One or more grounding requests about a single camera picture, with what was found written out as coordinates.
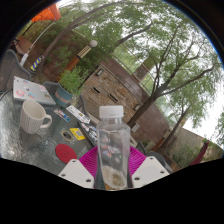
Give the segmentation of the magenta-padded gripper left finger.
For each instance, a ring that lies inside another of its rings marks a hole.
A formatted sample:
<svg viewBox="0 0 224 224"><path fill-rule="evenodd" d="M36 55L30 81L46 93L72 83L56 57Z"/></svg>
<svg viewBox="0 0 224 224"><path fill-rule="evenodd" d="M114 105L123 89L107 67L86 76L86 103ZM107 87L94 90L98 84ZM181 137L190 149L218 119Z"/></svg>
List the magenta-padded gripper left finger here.
<svg viewBox="0 0 224 224"><path fill-rule="evenodd" d="M70 157L59 177L84 188L100 188L97 148L94 147L80 159Z"/></svg>

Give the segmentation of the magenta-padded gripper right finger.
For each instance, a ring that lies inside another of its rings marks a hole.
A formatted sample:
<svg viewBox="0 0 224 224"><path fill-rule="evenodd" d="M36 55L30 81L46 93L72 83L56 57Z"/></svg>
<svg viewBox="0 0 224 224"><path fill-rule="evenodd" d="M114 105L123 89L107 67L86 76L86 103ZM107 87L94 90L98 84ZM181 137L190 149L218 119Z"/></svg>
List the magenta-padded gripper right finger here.
<svg viewBox="0 0 224 224"><path fill-rule="evenodd" d="M134 147L130 148L129 174L133 188L141 188L169 175L155 156L146 157Z"/></svg>

